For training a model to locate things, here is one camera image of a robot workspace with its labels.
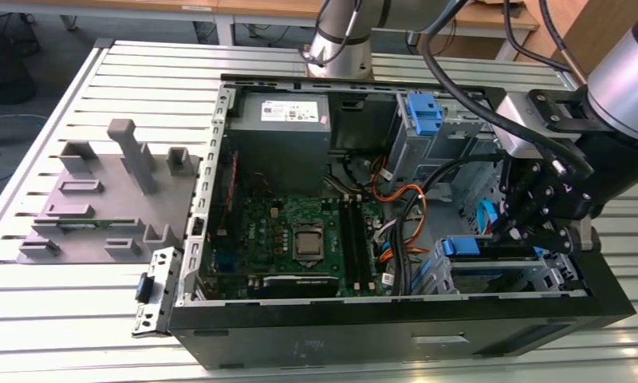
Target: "green circuit board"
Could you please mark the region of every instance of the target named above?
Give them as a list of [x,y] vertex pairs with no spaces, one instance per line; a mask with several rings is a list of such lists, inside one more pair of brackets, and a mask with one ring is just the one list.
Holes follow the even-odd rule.
[[[365,236],[373,236],[373,224],[383,216],[381,205],[375,202],[359,203],[364,217]],[[293,232],[300,227],[319,227],[323,232],[324,259],[308,266],[293,259],[296,247]],[[245,201],[240,220],[236,254],[221,255],[229,263],[227,272],[219,273],[219,292],[227,299],[243,299],[245,296],[244,278],[247,274],[291,274],[336,277],[340,280],[341,297],[380,295],[383,286],[375,283],[375,289],[356,290],[345,284],[345,260],[340,231],[340,201],[331,198],[285,197],[253,198]],[[372,245],[364,247],[369,252],[373,268]]]

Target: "ram slot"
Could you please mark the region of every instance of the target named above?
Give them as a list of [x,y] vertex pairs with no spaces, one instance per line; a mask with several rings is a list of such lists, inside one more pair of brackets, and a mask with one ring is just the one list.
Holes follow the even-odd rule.
[[372,263],[369,262],[369,250],[367,249],[367,222],[361,213],[361,205],[351,204],[351,230],[353,239],[353,251],[357,259],[357,274],[363,290],[369,290],[372,282]]
[[343,243],[343,259],[345,262],[345,286],[353,288],[359,286],[360,274],[357,268],[357,259],[355,254],[355,239],[352,238],[351,224],[351,202],[341,202],[339,206],[340,213],[340,242]]

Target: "sticker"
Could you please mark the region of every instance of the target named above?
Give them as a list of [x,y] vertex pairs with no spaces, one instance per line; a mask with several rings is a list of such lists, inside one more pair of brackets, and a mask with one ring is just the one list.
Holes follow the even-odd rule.
[[395,284],[395,275],[389,273],[383,273],[381,283],[384,285],[392,286]]
[[320,122],[320,107],[316,101],[263,102],[263,121]]
[[203,10],[205,12],[212,12],[213,8],[209,6],[183,6],[184,10]]
[[388,181],[393,179],[393,174],[385,168],[381,169],[380,173],[383,178]]

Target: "motherboard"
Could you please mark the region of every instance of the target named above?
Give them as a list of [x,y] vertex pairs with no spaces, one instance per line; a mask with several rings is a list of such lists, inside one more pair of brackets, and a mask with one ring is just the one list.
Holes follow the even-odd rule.
[[213,238],[204,290],[220,299],[375,296],[372,241],[381,225],[376,202],[253,197],[243,201],[235,233]]

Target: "slotted aluminum table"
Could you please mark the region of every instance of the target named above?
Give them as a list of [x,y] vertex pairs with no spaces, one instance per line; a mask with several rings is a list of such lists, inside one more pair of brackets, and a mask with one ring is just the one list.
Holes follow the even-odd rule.
[[[564,89],[568,79],[524,63],[445,59],[461,84]],[[379,81],[435,80],[417,57],[376,54]],[[132,118],[137,140],[165,154],[203,154],[221,73],[303,76],[289,49],[117,41],[96,48],[0,197],[0,381],[638,381],[638,314],[516,358],[207,371],[175,338],[133,339],[135,287],[145,265],[15,263],[63,169],[65,140],[120,153],[112,118]],[[638,311],[638,185],[594,221],[608,263]]]

